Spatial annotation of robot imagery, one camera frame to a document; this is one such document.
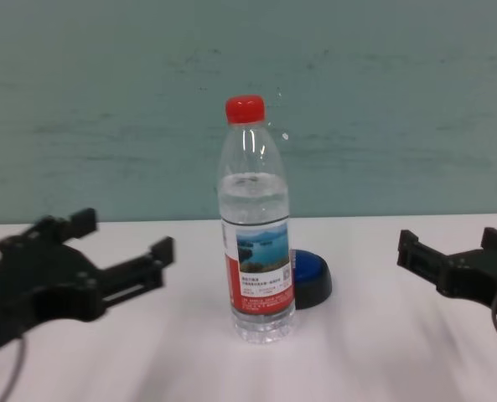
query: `bottle cap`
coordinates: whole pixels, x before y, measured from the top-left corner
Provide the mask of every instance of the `bottle cap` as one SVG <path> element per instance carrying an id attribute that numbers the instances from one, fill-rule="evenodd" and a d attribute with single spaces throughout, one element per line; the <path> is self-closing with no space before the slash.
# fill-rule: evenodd
<path id="1" fill-rule="evenodd" d="M 305 250 L 291 250 L 297 310 L 321 304 L 332 293 L 329 266 L 323 258 Z"/>
<path id="2" fill-rule="evenodd" d="M 230 124 L 255 123 L 265 120 L 265 102 L 259 95 L 240 95 L 225 103 Z"/>

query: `red bottle cap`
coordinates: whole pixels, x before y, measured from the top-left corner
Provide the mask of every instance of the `red bottle cap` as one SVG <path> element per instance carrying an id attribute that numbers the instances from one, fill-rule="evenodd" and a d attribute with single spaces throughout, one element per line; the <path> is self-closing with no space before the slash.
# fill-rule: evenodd
<path id="1" fill-rule="evenodd" d="M 240 95 L 225 103 L 228 123 L 255 123 L 265 120 L 265 102 L 259 95 Z"/>

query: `blue button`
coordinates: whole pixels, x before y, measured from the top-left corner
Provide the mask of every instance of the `blue button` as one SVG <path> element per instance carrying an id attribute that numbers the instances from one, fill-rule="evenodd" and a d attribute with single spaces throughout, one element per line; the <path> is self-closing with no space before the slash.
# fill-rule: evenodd
<path id="1" fill-rule="evenodd" d="M 293 275 L 295 283 L 302 284 L 319 277 L 323 272 L 323 260 L 305 250 L 291 250 L 293 253 Z"/>

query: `lake image on label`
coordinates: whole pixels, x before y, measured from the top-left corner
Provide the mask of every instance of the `lake image on label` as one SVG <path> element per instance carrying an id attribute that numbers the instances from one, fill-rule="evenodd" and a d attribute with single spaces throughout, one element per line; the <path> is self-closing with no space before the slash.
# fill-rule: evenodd
<path id="1" fill-rule="evenodd" d="M 287 222 L 265 229 L 238 229 L 237 249 L 241 272 L 269 272 L 289 262 Z"/>

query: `bottle bottom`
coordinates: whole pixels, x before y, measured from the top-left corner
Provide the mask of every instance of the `bottle bottom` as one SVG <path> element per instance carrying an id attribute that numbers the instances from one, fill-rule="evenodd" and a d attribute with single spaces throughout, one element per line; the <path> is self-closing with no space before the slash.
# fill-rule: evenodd
<path id="1" fill-rule="evenodd" d="M 294 300 L 285 310 L 272 315 L 244 314 L 233 307 L 231 310 L 236 332 L 250 343 L 279 341 L 294 328 Z"/>

